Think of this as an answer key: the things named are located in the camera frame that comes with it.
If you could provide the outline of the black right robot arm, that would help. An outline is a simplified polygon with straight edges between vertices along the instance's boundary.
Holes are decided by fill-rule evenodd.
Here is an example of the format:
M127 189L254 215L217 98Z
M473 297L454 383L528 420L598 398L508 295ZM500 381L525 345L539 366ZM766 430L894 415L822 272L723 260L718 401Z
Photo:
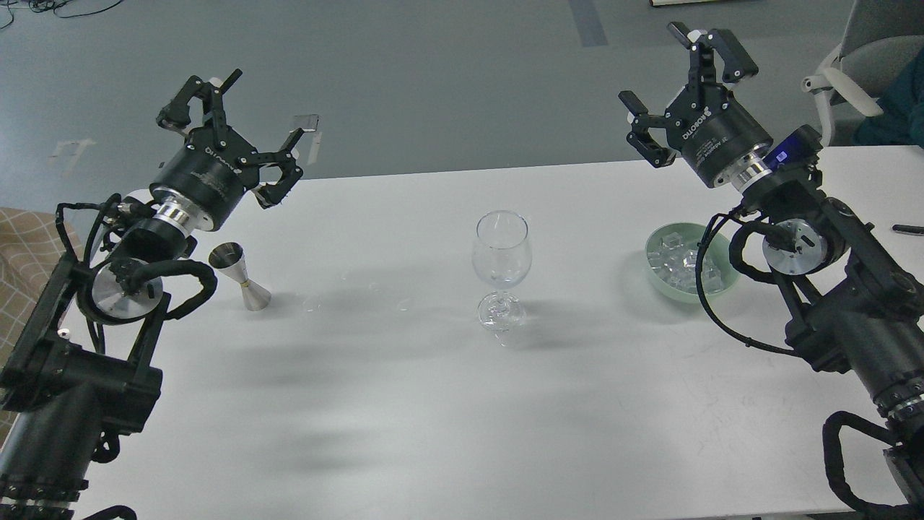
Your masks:
M817 372L852 371L883 425L834 412L822 427L823 461L832 492L866 519L922 517L922 285L895 262L851 208L821 189L821 133L797 128L779 145L737 102L731 86L759 69L729 30L668 30L690 57L684 86L663 115L631 91L619 99L630 114L631 144L653 167L684 162L708 188L731 185L737 207L716 214L697 244L696 294L707 316L702 263L727 221L738 230L728 248L733 269L775 286L788 307L784 355ZM840 431L848 427L886 444L884 457L905 497L903 506L859 498L848 485Z

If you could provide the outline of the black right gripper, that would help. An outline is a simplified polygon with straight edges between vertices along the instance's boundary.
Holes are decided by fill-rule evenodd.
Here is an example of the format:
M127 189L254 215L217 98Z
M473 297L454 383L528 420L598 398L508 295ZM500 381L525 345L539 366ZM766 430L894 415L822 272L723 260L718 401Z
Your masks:
M687 86L663 115L650 114L633 91L619 92L631 127L626 140L654 168L669 167L679 154L706 187L715 188L733 163L764 154L773 143L727 88L758 75L759 67L730 30L689 29L680 21L669 22L667 29L689 51ZM666 131L666 146L651 129Z

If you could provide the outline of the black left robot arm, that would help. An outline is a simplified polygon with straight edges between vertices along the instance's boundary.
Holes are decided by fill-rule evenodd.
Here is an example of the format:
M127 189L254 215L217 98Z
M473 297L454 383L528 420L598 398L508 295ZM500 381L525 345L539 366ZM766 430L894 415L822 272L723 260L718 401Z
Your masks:
M258 151L227 122L240 75L191 76L161 109L157 125L184 142L151 201L113 194L56 208L65 250L2 368L2 408L17 414L2 447L4 519L73 518L90 464L115 460L160 398L151 361L162 326L217 291L214 267L191 259L195 231L221 228L248 192L274 207L302 178L296 146L319 116Z

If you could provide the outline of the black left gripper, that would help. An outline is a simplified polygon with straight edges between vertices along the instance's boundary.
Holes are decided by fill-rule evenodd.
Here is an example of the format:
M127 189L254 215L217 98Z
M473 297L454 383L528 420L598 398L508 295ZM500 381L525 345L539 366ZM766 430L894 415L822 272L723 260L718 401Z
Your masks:
M154 218L182 233L221 228L245 192L256 186L260 167L275 167L281 173L278 181L254 188L263 209L282 203L303 176L295 157L303 128L293 129L276 152L256 152L250 142L231 133L222 98L242 75L242 70L235 69L218 85L193 75L156 116L158 127L187 139L149 185L160 206ZM204 114L199 127L188 129L193 99L201 102ZM241 164L241 157L250 158L251 167Z

